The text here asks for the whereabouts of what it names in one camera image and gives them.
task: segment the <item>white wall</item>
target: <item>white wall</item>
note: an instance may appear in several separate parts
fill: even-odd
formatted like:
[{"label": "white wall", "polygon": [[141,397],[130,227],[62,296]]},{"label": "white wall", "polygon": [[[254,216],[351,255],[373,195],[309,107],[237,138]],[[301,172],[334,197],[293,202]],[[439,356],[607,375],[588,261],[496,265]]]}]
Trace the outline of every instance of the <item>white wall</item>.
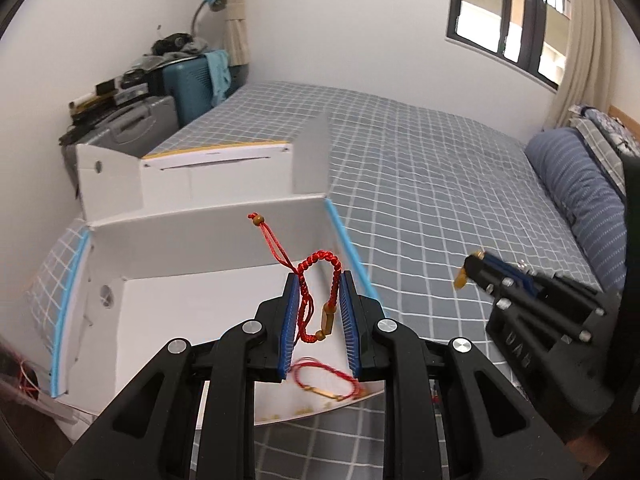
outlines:
[{"label": "white wall", "polygon": [[553,92],[446,41],[449,0],[248,0],[250,78],[344,87],[540,130]]},{"label": "white wall", "polygon": [[0,40],[0,299],[15,298],[79,211],[58,137],[66,104],[121,74],[201,0],[26,0]]},{"label": "white wall", "polygon": [[640,43],[617,7],[613,35],[611,104],[640,121]]}]

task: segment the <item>red bracelet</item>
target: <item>red bracelet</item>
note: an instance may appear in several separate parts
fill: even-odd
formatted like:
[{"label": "red bracelet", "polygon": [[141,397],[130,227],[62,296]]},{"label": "red bracelet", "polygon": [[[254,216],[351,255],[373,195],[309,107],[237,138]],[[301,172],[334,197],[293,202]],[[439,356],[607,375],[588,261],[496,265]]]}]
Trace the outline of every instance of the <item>red bracelet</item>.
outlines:
[{"label": "red bracelet", "polygon": [[[258,215],[258,213],[251,213],[250,215],[248,215],[248,218],[253,221],[256,227],[260,228],[260,230],[262,231],[262,235],[264,236],[264,240],[267,242],[267,245],[271,250],[271,254],[273,254],[276,260],[290,269],[291,272],[295,273],[300,280],[300,296],[302,297],[302,302],[300,303],[300,307],[298,309],[298,319],[296,321],[298,326],[298,334],[296,335],[295,343],[298,342],[298,339],[302,340],[303,343],[315,343],[317,341],[322,341],[327,335],[331,333],[331,326],[333,324],[333,313],[335,312],[335,306],[338,301],[338,284],[340,282],[340,272],[342,270],[342,264],[340,263],[340,260],[331,251],[316,251],[306,260],[302,260],[298,264],[298,266],[295,267],[291,263],[291,260],[289,260],[286,251],[276,238],[276,235],[273,234],[273,231],[267,225],[267,222],[264,221],[264,217],[262,215]],[[305,270],[311,267],[314,263],[321,260],[325,260],[331,263],[332,266],[334,266],[334,278],[332,279],[329,301],[327,301],[325,306],[323,307],[324,311],[331,315],[331,321],[328,323],[328,327],[326,330],[323,327],[315,334],[308,334],[306,333],[306,327],[311,321],[311,317],[314,314],[315,307],[314,299],[311,297],[308,286],[306,285]]]},{"label": "red bracelet", "polygon": [[[324,390],[316,388],[315,386],[311,386],[310,384],[303,383],[300,380],[300,369],[305,367],[321,368],[322,370],[327,370],[328,372],[331,372],[332,374],[340,377],[341,379],[351,384],[351,393],[348,395],[338,395],[332,392],[326,392]],[[363,389],[360,386],[360,383],[355,378],[351,377],[350,375],[347,375],[344,372],[341,372],[340,370],[337,370],[336,368],[332,368],[329,365],[321,363],[320,361],[318,361],[318,359],[314,359],[313,357],[302,357],[298,359],[295,363],[291,365],[289,372],[293,373],[293,380],[296,381],[296,384],[300,386],[300,388],[302,388],[306,392],[313,392],[320,396],[327,397],[328,399],[333,399],[338,401],[351,399],[352,397],[353,399],[357,399],[363,393]]]}]

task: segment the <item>window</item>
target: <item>window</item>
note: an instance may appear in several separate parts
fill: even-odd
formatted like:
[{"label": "window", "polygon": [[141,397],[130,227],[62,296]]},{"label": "window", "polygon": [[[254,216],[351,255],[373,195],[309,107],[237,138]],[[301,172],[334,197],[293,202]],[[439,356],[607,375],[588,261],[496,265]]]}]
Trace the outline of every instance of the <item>window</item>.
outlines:
[{"label": "window", "polygon": [[558,88],[570,19],[571,0],[451,0],[447,35]]}]

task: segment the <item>hole in cardboard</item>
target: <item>hole in cardboard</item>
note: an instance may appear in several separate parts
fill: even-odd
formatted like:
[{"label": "hole in cardboard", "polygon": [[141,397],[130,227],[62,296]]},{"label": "hole in cardboard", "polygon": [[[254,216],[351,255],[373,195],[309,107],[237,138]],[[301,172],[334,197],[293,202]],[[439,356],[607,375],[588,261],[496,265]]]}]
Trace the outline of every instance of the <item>hole in cardboard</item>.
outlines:
[{"label": "hole in cardboard", "polygon": [[113,291],[109,285],[100,287],[100,302],[105,308],[111,308],[113,306]]}]

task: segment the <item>beige curtain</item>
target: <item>beige curtain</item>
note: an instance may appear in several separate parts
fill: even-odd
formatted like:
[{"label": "beige curtain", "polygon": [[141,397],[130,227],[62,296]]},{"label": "beige curtain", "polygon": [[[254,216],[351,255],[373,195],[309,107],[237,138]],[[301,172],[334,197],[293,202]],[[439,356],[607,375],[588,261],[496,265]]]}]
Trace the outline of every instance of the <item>beige curtain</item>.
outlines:
[{"label": "beige curtain", "polygon": [[229,65],[249,63],[249,46],[246,38],[244,0],[226,0],[225,49]]},{"label": "beige curtain", "polygon": [[607,111],[612,66],[611,0],[571,0],[572,16],[564,78],[545,128],[565,126],[569,107],[588,104]]}]

